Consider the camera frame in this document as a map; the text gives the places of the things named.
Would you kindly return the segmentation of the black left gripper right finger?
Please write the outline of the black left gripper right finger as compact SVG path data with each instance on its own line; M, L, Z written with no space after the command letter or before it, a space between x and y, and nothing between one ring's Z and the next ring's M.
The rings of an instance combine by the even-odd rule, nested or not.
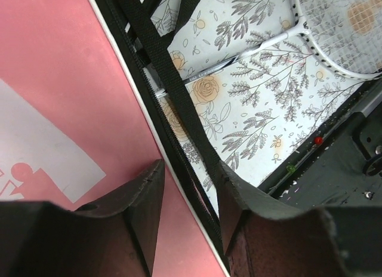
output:
M232 276L380 276L381 208L284 204L220 162L223 250Z

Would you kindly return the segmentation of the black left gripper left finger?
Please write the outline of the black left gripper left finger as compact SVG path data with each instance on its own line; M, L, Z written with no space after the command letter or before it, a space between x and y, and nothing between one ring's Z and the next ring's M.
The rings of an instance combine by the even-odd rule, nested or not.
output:
M1 203L2 276L151 276L165 164L78 208Z

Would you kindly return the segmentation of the pink racket cover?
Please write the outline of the pink racket cover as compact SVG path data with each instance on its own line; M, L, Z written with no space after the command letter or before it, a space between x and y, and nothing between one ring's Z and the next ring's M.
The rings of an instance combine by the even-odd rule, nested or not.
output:
M140 0L1 0L1 203L76 211L165 164L151 276L227 276L220 228L134 52Z

